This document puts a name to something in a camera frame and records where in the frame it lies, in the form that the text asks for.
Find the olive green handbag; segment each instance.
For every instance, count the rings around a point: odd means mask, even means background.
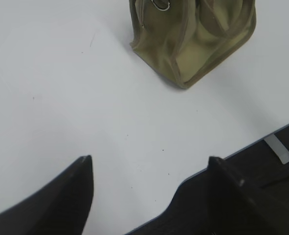
[[[189,88],[241,47],[256,25],[255,0],[130,0],[133,50]]]

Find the white surface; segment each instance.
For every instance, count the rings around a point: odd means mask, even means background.
[[[85,234],[122,235],[162,213],[208,156],[288,124],[285,5],[258,1],[251,40],[183,91],[129,48],[127,0],[0,0],[0,212],[92,154]]]

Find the metal ring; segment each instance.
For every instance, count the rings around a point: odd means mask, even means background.
[[[157,4],[155,3],[154,0],[151,0],[151,2],[153,3],[153,5],[157,8],[157,10],[159,11],[168,11],[170,8],[170,1],[168,1],[168,6],[166,8],[160,8],[159,6],[157,6]]]

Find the bag strap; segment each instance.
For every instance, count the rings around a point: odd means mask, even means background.
[[[214,11],[215,0],[200,1],[200,21],[203,26],[217,37],[233,38],[239,35],[251,19],[255,10],[255,0],[243,0],[238,19],[225,30]]]

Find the black object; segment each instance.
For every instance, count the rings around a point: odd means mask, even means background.
[[[93,198],[91,156],[0,214],[0,235],[81,235]]]
[[[210,158],[208,169],[184,182],[161,216],[128,235],[215,234],[289,235],[289,164],[265,142],[226,161]]]
[[[220,158],[210,158],[207,207],[217,235],[289,235],[289,206]],[[285,184],[279,190],[285,190]]]

